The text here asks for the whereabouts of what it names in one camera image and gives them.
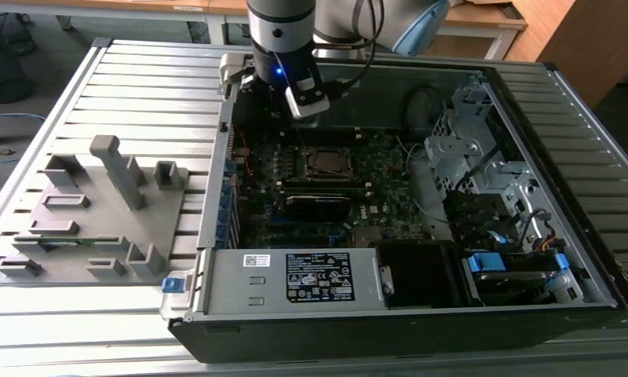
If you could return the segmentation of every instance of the black plastic part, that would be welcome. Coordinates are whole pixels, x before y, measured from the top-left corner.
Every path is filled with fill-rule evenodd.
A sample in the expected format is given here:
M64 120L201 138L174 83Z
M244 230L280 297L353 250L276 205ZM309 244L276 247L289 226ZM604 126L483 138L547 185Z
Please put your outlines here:
M109 47L112 46L113 38L98 37L93 40L92 47Z
M443 204L451 233L465 248L501 251L503 244L489 232L496 232L507 240L519 238L519 219L509 215L500 194L448 191Z
M181 322L168 330L202 363L415 357L517 349L619 320L611 308Z
M389 308L472 306L463 270L463 248L452 242L387 240L375 243L380 268L392 276Z

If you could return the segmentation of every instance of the black trash bin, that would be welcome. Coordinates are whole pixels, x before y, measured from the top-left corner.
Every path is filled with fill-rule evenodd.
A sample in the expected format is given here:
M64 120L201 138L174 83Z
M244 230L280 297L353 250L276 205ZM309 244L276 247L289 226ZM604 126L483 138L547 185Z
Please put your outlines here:
M0 13L0 45L16 56L25 55L37 48L22 17L16 13Z
M0 19L6 20L6 16L6 13L1 13ZM32 47L25 39L20 39L14 35L6 37L4 32L13 30L13 27L5 29L4 24L0 23L0 25L2 25L0 27L0 104L10 104L28 98L32 93L32 83L16 58L18 53L24 53Z

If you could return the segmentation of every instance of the chair leg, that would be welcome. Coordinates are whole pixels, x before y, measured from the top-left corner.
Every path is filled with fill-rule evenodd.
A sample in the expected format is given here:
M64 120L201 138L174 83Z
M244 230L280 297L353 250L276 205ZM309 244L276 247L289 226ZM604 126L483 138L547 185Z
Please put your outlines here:
M62 30L68 31L74 28L72 25L72 16L56 16L56 19Z

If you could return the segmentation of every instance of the metal workbench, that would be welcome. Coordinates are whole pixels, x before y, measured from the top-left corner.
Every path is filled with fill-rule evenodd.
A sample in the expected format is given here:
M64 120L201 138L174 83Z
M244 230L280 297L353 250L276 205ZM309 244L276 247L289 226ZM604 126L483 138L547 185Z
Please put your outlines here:
M221 96L221 55L241 47L112 41L81 63L46 123L0 193L0 250L26 227L48 182L36 170L46 154L88 151L96 134L114 134L140 166L174 160L190 170L170 267L189 269L206 189ZM556 71L541 64L427 59L499 70L600 232L628 272L628 157ZM90 155L80 161L100 165ZM576 375L628 368L628 321L579 331L533 347L419 358L307 363L198 364L158 315L158 287L0 287L1 375L293 375L475 367L475 374Z

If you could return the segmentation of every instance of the white barcode sticker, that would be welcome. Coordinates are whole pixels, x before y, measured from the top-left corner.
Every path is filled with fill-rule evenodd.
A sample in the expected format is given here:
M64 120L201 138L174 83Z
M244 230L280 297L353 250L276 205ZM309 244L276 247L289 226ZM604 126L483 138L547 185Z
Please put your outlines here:
M244 254L245 267L269 267L271 255L269 254Z
M193 12L201 12L201 6L173 6L174 10L190 10Z

